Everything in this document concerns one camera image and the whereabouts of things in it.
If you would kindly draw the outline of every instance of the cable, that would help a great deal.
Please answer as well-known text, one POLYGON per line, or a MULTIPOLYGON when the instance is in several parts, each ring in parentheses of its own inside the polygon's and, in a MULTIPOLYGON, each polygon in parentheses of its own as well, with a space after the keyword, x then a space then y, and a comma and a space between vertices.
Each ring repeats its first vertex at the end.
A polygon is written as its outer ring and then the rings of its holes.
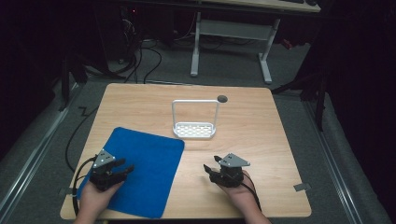
POLYGON ((153 45, 153 46, 150 46, 150 47, 145 47, 146 49, 152 49, 152 48, 154 48, 154 47, 157 47, 157 45, 158 45, 158 40, 156 40, 156 39, 143 40, 143 42, 151 42, 151 41, 154 41, 154 42, 155 42, 154 45, 153 45))
POLYGON ((77 180, 80 180, 80 179, 82 179, 82 178, 84 178, 86 175, 82 175, 82 176, 80 176, 77 180))
POLYGON ((253 189, 254 189, 254 190, 251 189, 248 185, 246 185, 246 184, 244 184, 244 183, 241 183, 241 185, 244 186, 245 188, 247 188, 247 189, 250 191, 250 193, 253 194, 253 197, 254 197, 254 200, 256 200, 257 206, 259 206, 260 211, 262 211, 262 206, 260 205, 259 196, 257 196, 256 188, 254 187, 253 180, 251 180, 250 176, 248 176, 248 175, 245 174, 245 173, 244 173, 244 176, 246 176, 246 177, 250 180, 251 184, 253 185, 253 189))
POLYGON ((149 74, 150 74, 152 71, 154 71, 158 66, 160 66, 160 63, 161 63, 161 61, 163 60, 163 56, 161 56, 161 53, 160 53, 160 52, 158 52, 158 51, 155 50, 155 49, 148 49, 148 50, 151 50, 151 51, 157 53, 158 56, 160 56, 160 60, 158 61, 157 65, 155 65, 155 67, 152 68, 152 69, 145 75, 145 77, 143 78, 143 84, 146 84, 146 79, 148 78, 149 74))
POLYGON ((194 35, 187 36, 183 39, 179 39, 178 41, 174 41, 174 44, 179 45, 179 46, 191 46, 194 44, 194 40, 191 39, 192 37, 194 37, 194 35))
MULTIPOLYGON (((126 71, 128 71, 129 69, 131 69, 131 68, 135 65, 135 63, 136 63, 136 58, 135 58, 135 56, 132 56, 132 57, 131 57, 131 61, 129 61, 128 64, 127 64, 125 67, 123 67, 123 68, 121 68, 121 69, 119 69, 119 70, 117 70, 117 71, 114 71, 114 72, 112 72, 112 73, 118 75, 118 74, 121 74, 121 73, 123 73, 123 72, 126 72, 126 71)), ((91 75, 94 75, 94 76, 104 76, 104 75, 105 75, 105 74, 100 73, 100 72, 92 71, 91 69, 89 69, 89 68, 86 67, 86 66, 84 66, 84 69, 85 69, 85 71, 86 71, 88 74, 91 74, 91 75)))
POLYGON ((188 31, 185 35, 183 35, 181 38, 174 39, 174 41, 178 41, 178 40, 185 39, 185 38, 189 38, 189 37, 193 36, 193 35, 189 35, 189 34, 191 33, 192 27, 194 26, 196 14, 197 14, 197 13, 195 12, 195 13, 194 13, 194 16, 192 17, 192 22, 191 22, 189 31, 188 31))
POLYGON ((84 163, 81 164, 81 166, 78 168, 78 171, 75 176, 75 181, 73 183, 73 188, 72 188, 72 194, 73 194, 73 207, 75 210, 75 214, 78 215, 78 202, 77 202, 77 182, 79 180, 79 173, 81 172, 82 168, 90 161, 95 161, 97 158, 97 155, 95 155, 92 158, 87 159, 84 161, 84 163))
POLYGON ((124 83, 128 82, 129 78, 134 74, 134 81, 135 83, 137 83, 137 73, 136 70, 139 67, 140 63, 142 62, 142 44, 140 44, 139 47, 139 53, 140 53, 140 57, 139 57, 139 62, 137 63, 137 65, 134 66, 134 70, 129 74, 129 76, 127 78, 125 78, 124 83))
POLYGON ((78 129, 81 127, 81 125, 84 123, 84 121, 90 117, 90 115, 93 114, 93 112, 95 112, 97 109, 99 108, 99 106, 97 106, 93 111, 91 111, 88 115, 85 115, 85 109, 84 112, 82 114, 82 116, 85 116, 85 118, 79 123, 79 125, 77 126, 77 128, 73 131, 72 135, 69 138, 69 141, 67 142, 67 146, 66 146, 66 150, 64 151, 64 158, 66 160, 66 164, 69 167, 69 169, 74 173, 76 170, 71 166, 69 159, 68 159, 68 151, 69 151, 69 147, 70 144, 74 138, 74 136, 76 135, 78 129))
POLYGON ((222 40, 224 43, 226 43, 226 44, 231 44, 231 45, 250 45, 250 44, 254 44, 254 43, 256 43, 258 40, 255 40, 255 39, 249 39, 249 40, 245 40, 245 42, 243 42, 243 43, 238 43, 237 41, 230 41, 230 40, 227 40, 227 38, 223 38, 223 40, 222 40))
POLYGON ((202 43, 200 43, 199 47, 202 48, 202 49, 218 49, 219 47, 221 47, 223 45, 223 39, 220 36, 207 36, 207 35, 204 35, 203 38, 205 40, 209 41, 209 42, 218 42, 218 45, 215 46, 214 48, 207 48, 207 47, 204 47, 202 45, 202 43))

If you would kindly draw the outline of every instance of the blue mat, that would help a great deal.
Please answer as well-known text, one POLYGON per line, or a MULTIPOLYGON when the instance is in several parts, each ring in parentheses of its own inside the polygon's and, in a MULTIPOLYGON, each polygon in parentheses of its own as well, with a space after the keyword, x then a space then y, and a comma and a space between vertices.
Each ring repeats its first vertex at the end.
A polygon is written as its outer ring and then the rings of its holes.
MULTIPOLYGON (((126 162, 113 171, 121 171, 129 165, 134 170, 113 196, 107 208, 131 215, 158 218, 163 215, 172 182, 184 149, 184 142, 154 135, 116 128, 104 149, 126 162)), ((89 176, 78 189, 80 191, 89 176)))

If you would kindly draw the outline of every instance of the human arm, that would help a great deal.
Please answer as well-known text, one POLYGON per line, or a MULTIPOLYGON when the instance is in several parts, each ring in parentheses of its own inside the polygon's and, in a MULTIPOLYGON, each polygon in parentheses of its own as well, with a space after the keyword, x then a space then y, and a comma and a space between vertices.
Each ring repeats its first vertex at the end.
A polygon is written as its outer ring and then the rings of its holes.
MULTIPOLYGON (((243 171, 247 176, 243 184, 254 189, 254 185, 249 178, 248 172, 243 171)), ((256 203, 254 195, 243 185, 236 188, 226 188, 219 186, 230 197, 233 205, 241 211, 247 224, 270 224, 270 220, 262 213, 256 203)))
POLYGON ((107 208, 111 197, 113 197, 122 184, 123 182, 113 185, 105 191, 101 191, 91 181, 88 181, 84 189, 82 189, 79 211, 74 223, 94 223, 97 217, 107 208))

